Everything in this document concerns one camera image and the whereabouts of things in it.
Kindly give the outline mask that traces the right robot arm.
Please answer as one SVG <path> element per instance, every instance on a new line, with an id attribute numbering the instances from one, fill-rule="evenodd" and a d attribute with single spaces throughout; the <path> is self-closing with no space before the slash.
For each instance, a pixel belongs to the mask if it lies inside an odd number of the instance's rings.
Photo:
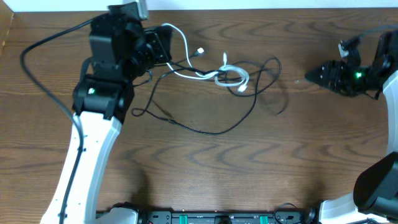
<path id="1" fill-rule="evenodd" d="M 382 31 L 374 58 L 362 65 L 359 44 Z M 367 96 L 386 103 L 386 142 L 380 158 L 359 174 L 353 190 L 322 201 L 314 223 L 397 223 L 397 25 L 367 30 L 338 44 L 340 60 L 309 70 L 306 81 L 340 96 Z"/>

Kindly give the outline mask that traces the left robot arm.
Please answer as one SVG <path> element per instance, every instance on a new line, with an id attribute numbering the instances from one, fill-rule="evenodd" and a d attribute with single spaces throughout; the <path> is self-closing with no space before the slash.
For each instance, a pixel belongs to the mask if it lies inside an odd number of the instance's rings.
<path id="1" fill-rule="evenodd" d="M 42 223 L 96 223 L 104 171 L 134 98 L 133 82 L 171 58 L 171 29 L 144 28 L 147 18 L 146 2 L 133 1 L 91 21 L 92 56 L 73 91 L 70 146 Z"/>

